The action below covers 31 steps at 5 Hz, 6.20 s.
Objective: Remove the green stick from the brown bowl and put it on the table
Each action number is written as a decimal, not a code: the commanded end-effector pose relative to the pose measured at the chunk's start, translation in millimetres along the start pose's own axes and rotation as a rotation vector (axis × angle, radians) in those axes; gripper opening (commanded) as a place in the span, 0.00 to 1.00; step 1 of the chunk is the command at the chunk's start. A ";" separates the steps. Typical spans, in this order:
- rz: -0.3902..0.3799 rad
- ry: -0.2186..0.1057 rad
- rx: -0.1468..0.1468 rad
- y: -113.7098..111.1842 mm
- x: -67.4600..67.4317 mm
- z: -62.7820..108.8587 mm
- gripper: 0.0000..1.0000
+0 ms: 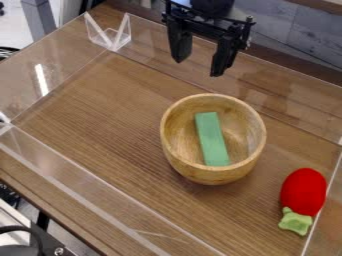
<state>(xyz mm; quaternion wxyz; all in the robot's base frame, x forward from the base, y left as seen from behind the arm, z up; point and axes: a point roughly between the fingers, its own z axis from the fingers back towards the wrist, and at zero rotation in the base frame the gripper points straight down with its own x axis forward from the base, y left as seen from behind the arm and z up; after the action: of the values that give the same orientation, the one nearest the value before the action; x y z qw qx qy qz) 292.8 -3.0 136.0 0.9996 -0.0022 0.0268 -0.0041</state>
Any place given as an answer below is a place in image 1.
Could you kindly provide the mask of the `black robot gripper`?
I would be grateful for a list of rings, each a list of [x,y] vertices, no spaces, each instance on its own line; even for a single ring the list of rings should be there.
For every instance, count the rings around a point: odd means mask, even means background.
[[[163,16],[192,22],[203,26],[203,33],[216,35],[228,29],[236,30],[235,36],[242,41],[240,49],[247,49],[251,42],[251,27],[255,19],[236,6],[235,0],[163,0]],[[176,20],[167,21],[167,34],[171,56],[176,63],[183,62],[192,52],[192,33]],[[238,54],[236,40],[223,35],[218,40],[216,52],[211,62],[211,77],[219,77],[232,66]]]

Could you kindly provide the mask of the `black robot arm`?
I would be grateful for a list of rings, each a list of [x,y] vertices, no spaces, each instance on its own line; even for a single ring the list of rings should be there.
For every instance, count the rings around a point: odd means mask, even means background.
[[[164,0],[161,21],[167,27],[172,59],[183,62],[192,53],[192,36],[216,42],[210,76],[219,77],[232,66],[238,52],[250,47],[255,25],[251,15],[234,7],[235,0]]]

